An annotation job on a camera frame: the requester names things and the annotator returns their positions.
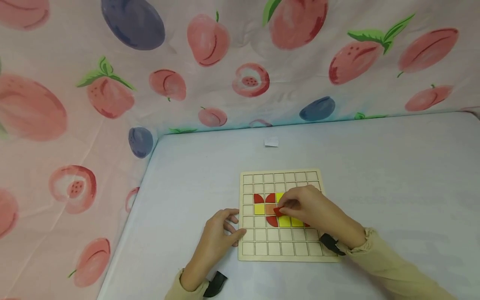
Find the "puzzle pattern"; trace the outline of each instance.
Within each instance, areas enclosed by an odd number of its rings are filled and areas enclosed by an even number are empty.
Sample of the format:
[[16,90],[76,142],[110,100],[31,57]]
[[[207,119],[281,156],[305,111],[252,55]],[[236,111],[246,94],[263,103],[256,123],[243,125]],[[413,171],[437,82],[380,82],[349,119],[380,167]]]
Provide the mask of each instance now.
[[239,260],[276,262],[338,262],[337,254],[319,242],[310,225],[273,209],[291,188],[313,185],[323,191],[318,169],[243,172],[240,175]]

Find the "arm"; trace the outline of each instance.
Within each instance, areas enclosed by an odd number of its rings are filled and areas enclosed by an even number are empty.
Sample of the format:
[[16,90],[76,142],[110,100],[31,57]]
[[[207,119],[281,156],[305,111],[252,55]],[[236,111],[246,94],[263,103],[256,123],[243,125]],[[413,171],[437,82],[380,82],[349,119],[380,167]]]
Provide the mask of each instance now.
[[401,258],[374,229],[364,229],[315,187],[289,190],[278,206],[284,206],[281,213],[337,237],[341,250],[374,276],[394,299],[455,299],[416,266]]
[[175,277],[165,300],[203,299],[208,287],[205,277],[231,246],[238,246],[238,240],[247,232],[245,229],[235,230],[228,222],[237,224],[239,221],[235,215],[238,213],[238,209],[219,210],[207,221],[192,259]]

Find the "child's hand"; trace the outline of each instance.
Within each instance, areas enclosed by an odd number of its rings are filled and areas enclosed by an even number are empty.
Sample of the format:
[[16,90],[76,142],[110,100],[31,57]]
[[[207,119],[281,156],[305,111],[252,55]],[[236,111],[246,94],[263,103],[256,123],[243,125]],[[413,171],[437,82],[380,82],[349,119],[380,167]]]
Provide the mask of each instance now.
[[246,229],[235,230],[228,222],[237,224],[235,217],[239,213],[236,208],[219,210],[205,224],[202,237],[192,259],[185,267],[180,283],[187,291],[194,291],[202,283],[208,272],[227,253],[231,246],[237,247],[238,240],[247,232]]

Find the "hand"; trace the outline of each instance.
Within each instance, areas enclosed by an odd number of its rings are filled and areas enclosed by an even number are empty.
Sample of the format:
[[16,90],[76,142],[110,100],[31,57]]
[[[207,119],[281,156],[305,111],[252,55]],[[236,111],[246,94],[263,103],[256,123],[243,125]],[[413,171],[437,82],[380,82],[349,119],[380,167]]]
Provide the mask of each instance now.
[[280,212],[337,237],[350,249],[363,245],[365,230],[312,185],[290,189],[283,194]]
[[[235,230],[228,222],[237,224],[239,220],[235,215],[238,213],[239,210],[236,208],[222,209],[207,221],[197,249],[180,277],[180,283],[186,291],[196,290],[230,247],[238,246],[238,240],[245,235],[247,230]],[[229,231],[230,235],[226,235],[224,230]]]

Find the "grid square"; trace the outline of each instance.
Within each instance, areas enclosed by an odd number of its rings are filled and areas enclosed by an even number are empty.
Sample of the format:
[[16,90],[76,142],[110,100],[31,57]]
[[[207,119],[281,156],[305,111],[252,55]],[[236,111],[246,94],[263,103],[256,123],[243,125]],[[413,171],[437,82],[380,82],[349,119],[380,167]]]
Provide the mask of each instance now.
[[307,172],[307,180],[308,181],[317,181],[317,172]]
[[268,243],[268,255],[280,255],[280,243]]
[[255,255],[268,255],[267,243],[255,243]]
[[253,204],[253,195],[243,195],[243,204]]
[[255,229],[255,241],[258,240],[267,240],[267,232],[266,229]]
[[285,184],[282,183],[275,183],[275,191],[276,192],[286,192],[285,190]]
[[245,228],[253,227],[253,217],[252,216],[244,216],[243,217],[243,227],[245,227]]
[[243,255],[255,255],[255,251],[253,248],[253,243],[242,243],[243,244]]
[[292,239],[292,230],[291,229],[280,229],[280,239],[281,240],[293,240]]
[[274,175],[275,177],[275,182],[285,182],[285,180],[283,179],[283,173],[277,173]]
[[275,192],[275,185],[273,183],[266,183],[264,190],[265,193],[273,193]]
[[253,176],[253,183],[263,183],[264,176],[262,174],[255,174]]
[[307,181],[307,175],[305,175],[305,172],[295,173],[295,178],[297,181]]
[[264,216],[256,216],[255,217],[255,227],[265,228],[265,217]]
[[318,231],[313,228],[307,228],[305,229],[305,232],[307,233],[307,240],[314,240],[318,241]]
[[255,204],[255,214],[265,215],[265,204]]
[[295,181],[294,173],[285,173],[285,181]]
[[307,243],[294,243],[295,255],[308,256]]
[[292,229],[293,232],[293,240],[306,240],[305,239],[305,231],[303,228],[294,228]]
[[244,184],[253,183],[253,176],[252,175],[243,175],[243,183]]
[[263,193],[264,192],[264,185],[263,184],[254,184],[253,185],[253,192],[255,194]]
[[293,251],[293,243],[281,243],[282,244],[282,255],[295,255]]
[[244,193],[244,194],[251,194],[251,193],[253,193],[253,185],[251,185],[251,184],[244,184],[244,185],[243,185],[243,193]]
[[244,205],[243,206],[243,215],[244,216],[253,216],[253,205]]
[[320,246],[320,242],[316,243],[308,243],[308,250],[310,252],[310,256],[323,256],[322,247]]
[[267,229],[267,237],[268,237],[268,240],[280,240],[278,229],[276,228]]
[[273,182],[273,174],[264,174],[264,182]]

